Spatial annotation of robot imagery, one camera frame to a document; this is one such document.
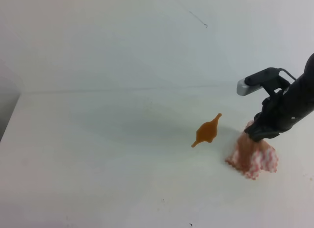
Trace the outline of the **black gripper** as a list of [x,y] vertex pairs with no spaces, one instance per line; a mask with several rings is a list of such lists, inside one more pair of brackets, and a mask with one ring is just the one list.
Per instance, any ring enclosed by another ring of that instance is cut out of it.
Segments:
[[310,113],[310,87],[295,82],[276,101],[263,107],[244,132],[254,142],[273,139],[290,130]]

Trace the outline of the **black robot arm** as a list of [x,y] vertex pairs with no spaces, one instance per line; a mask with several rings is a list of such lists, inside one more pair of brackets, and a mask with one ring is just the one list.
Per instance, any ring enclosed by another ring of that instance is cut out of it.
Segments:
[[280,72],[282,68],[267,68],[237,83],[236,92],[247,96],[261,88],[269,95],[262,102],[262,110],[244,131],[255,142],[272,139],[290,130],[296,123],[314,111],[314,56],[311,55],[303,74],[289,83]]

